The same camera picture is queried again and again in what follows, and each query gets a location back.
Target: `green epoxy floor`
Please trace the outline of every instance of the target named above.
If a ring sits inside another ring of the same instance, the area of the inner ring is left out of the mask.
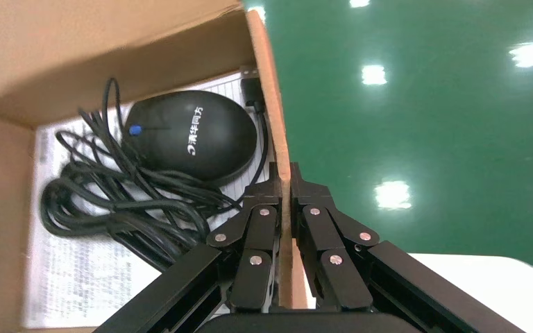
[[[408,252],[533,265],[533,1],[350,3],[246,1],[291,160]]]

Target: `silver screw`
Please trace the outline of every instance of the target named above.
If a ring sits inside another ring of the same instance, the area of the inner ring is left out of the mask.
[[[361,232],[359,237],[363,241],[370,241],[371,240],[371,235],[369,233],[367,233],[367,232]]]
[[[216,234],[215,235],[215,241],[225,241],[226,236],[224,234]]]
[[[257,266],[262,264],[262,258],[259,255],[253,255],[250,257],[250,265]]]
[[[342,264],[342,257],[340,257],[339,255],[331,255],[330,262],[334,265],[340,265]]]

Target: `computer mouse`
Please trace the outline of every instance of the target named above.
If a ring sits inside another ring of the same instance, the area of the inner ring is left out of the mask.
[[[191,90],[136,102],[121,146],[147,169],[218,182],[249,164],[256,140],[254,122],[242,106],[219,94]]]

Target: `white paper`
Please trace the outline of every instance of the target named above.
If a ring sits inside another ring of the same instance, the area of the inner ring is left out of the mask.
[[[240,74],[189,89],[216,92],[242,105]],[[124,120],[131,105],[122,106]],[[249,114],[256,123],[254,113],[249,110]],[[118,138],[115,109],[110,109],[109,115],[112,133]],[[222,188],[231,198],[242,195],[260,160],[262,134],[260,127],[257,128],[259,140],[251,165],[238,179]],[[44,229],[38,214],[42,189],[60,174],[69,159],[68,152],[54,137],[61,129],[83,134],[87,126],[77,118],[37,129],[23,314],[27,328],[99,326],[159,276],[158,271],[109,237],[60,238]],[[273,160],[272,145],[269,146],[267,162]],[[266,165],[258,181],[268,176]],[[210,227],[215,229],[235,214],[231,210],[210,219]]]

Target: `mouse cable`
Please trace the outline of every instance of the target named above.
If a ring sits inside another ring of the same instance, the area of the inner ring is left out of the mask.
[[[56,133],[56,139],[68,150],[70,159],[60,176],[43,189],[40,218],[46,230],[59,237],[108,234],[163,272],[196,244],[205,242],[210,232],[208,218],[239,209],[242,197],[234,200],[222,194],[217,186],[186,173],[152,171],[140,166],[137,157],[130,159],[111,135],[108,99],[112,87],[118,126],[121,133],[124,132],[119,84],[115,78],[110,78],[105,85],[101,111],[78,111],[91,132],[79,135],[60,130]],[[264,101],[251,103],[263,135],[260,163],[250,183],[254,185],[267,160],[269,133]],[[104,163],[109,159],[116,168]],[[128,191],[134,187],[149,198],[134,198]],[[161,191],[173,196],[169,198]],[[98,210],[81,209],[76,197]],[[154,217],[151,210],[161,210],[162,217]]]

